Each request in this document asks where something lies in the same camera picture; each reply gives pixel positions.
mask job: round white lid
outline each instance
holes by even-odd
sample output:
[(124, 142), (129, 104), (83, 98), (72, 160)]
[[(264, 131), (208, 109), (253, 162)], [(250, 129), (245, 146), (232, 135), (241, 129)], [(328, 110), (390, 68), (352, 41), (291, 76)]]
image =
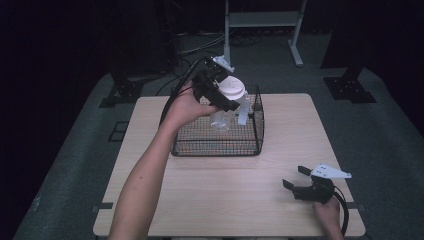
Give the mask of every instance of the round white lid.
[(218, 83), (219, 91), (229, 100), (237, 100), (243, 97), (245, 92), (244, 84), (233, 76), (228, 76), (222, 82)]

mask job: wooden table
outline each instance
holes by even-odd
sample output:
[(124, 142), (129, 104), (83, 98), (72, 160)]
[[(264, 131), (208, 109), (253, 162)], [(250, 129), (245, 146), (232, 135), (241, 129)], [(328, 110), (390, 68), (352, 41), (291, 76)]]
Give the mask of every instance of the wooden table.
[[(312, 99), (307, 94), (262, 94), (265, 135), (255, 157), (174, 157), (168, 165), (149, 236), (302, 237), (323, 236), (311, 202), (295, 200), (282, 185), (310, 186), (297, 166), (325, 163), (340, 168)], [(167, 97), (138, 100), (93, 231), (107, 236), (122, 186), (153, 138)], [(344, 179), (334, 180), (348, 202)], [(362, 236), (357, 209), (350, 209), (346, 236)]]

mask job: human arm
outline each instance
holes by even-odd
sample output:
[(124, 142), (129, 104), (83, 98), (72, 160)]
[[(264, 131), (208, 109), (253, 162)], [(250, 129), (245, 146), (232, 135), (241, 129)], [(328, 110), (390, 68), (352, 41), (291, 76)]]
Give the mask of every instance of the human arm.
[(119, 196), (108, 239), (146, 239), (159, 200), (169, 151), (178, 130), (218, 109), (199, 104), (191, 89), (168, 110), (152, 142), (135, 164)]
[(332, 197), (327, 203), (313, 203), (315, 217), (324, 229), (325, 235), (329, 240), (343, 240), (343, 234), (340, 229), (340, 204)]

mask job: wire mesh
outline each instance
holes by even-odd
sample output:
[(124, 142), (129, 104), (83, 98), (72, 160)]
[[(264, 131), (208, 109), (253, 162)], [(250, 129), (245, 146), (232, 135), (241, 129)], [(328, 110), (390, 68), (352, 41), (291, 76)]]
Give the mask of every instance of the wire mesh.
[[(264, 110), (258, 86), (246, 86), (250, 107), (246, 125), (238, 125), (239, 109), (230, 130), (218, 132), (210, 126), (209, 117), (200, 117), (178, 132), (171, 154), (180, 157), (195, 156), (256, 156), (262, 150), (264, 139)], [(201, 104), (209, 104), (206, 98)]]

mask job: person's right hand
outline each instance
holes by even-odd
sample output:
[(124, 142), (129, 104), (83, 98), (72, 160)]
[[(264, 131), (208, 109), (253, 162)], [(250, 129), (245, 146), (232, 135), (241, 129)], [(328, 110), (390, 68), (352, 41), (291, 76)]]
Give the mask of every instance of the person's right hand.
[(314, 202), (312, 205), (315, 217), (329, 239), (343, 239), (340, 229), (340, 203), (332, 197), (327, 203)]

